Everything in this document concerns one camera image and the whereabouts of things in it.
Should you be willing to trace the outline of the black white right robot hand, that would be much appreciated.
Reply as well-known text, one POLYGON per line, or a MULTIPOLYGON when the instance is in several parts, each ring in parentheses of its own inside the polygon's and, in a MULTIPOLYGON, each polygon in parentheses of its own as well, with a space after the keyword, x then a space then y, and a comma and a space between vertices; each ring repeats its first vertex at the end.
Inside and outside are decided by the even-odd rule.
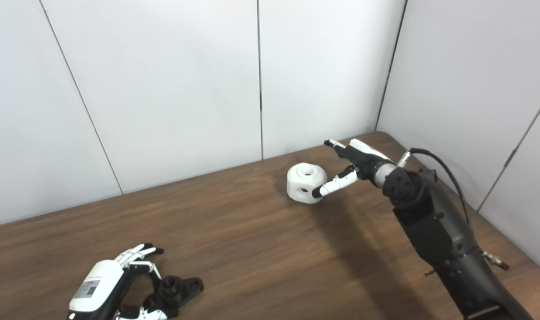
POLYGON ((361 140, 351 139, 347 146, 336 140, 325 140, 324 144, 333 148, 337 156, 348 160, 350 165, 332 180, 315 187, 311 191, 315 199, 332 194, 358 180, 368 180, 381 188, 386 176, 396 169, 396 164, 388 156, 361 140))

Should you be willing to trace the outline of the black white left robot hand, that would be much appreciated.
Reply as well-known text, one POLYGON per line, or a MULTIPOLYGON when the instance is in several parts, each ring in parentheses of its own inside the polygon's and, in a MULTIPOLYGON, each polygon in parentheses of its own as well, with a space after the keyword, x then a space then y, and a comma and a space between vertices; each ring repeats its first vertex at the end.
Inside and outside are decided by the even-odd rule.
POLYGON ((148 275, 154 290, 162 277, 150 255, 163 254, 162 248, 144 243, 120 253, 113 260, 96 263, 69 302, 68 320, 170 320, 178 316, 175 308, 161 309, 146 303, 140 307, 121 306, 134 280, 148 275))

